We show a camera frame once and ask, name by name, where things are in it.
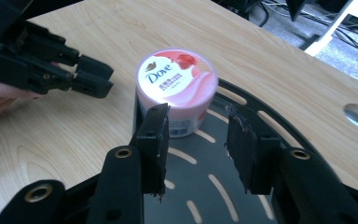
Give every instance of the dove container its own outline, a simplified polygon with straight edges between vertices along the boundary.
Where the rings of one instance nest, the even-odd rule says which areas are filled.
[[[163,49],[146,57],[136,74],[143,116],[153,105],[170,106],[170,137],[195,132],[206,115],[218,78],[210,63],[186,49]]]

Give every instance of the jar lid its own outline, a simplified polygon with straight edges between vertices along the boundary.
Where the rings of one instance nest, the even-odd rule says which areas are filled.
[[[152,53],[139,66],[138,90],[156,104],[191,107],[209,101],[218,78],[199,54],[186,49],[163,49]]]

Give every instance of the gray carpet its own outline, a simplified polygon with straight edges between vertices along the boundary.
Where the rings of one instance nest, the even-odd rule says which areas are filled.
[[[303,16],[299,16],[295,22],[292,22],[288,16],[288,11],[280,7],[267,5],[266,9],[269,19],[263,26],[263,29],[299,48],[307,45],[307,42],[314,35],[321,35],[327,27]],[[324,21],[332,21],[335,16],[329,15],[332,13],[325,11],[316,4],[306,4],[303,12],[316,15]],[[251,11],[249,19],[252,23],[259,25],[265,17],[266,12],[261,7],[255,7]],[[352,32],[346,33],[358,42],[358,35]],[[333,35],[333,40],[315,57],[341,72],[358,79],[358,49],[344,43],[337,35]]]

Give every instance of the light wood tabletop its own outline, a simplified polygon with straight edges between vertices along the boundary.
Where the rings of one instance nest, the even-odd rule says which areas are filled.
[[[105,154],[131,139],[135,73],[147,55],[191,49],[218,76],[288,119],[358,189],[358,81],[208,0],[86,0],[32,19],[67,45],[115,68],[104,99],[51,91],[0,112],[0,212],[24,186],[67,188],[101,171]]]

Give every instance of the black robotic claw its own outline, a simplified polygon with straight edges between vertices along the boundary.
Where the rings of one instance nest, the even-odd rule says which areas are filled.
[[[32,0],[0,1],[0,82],[41,94],[72,89],[104,98],[113,86],[109,81],[113,69],[85,55],[79,56],[76,49],[65,46],[63,37],[26,21],[22,15],[28,7],[34,9],[32,6]],[[77,64],[77,68],[71,73],[53,63]]]

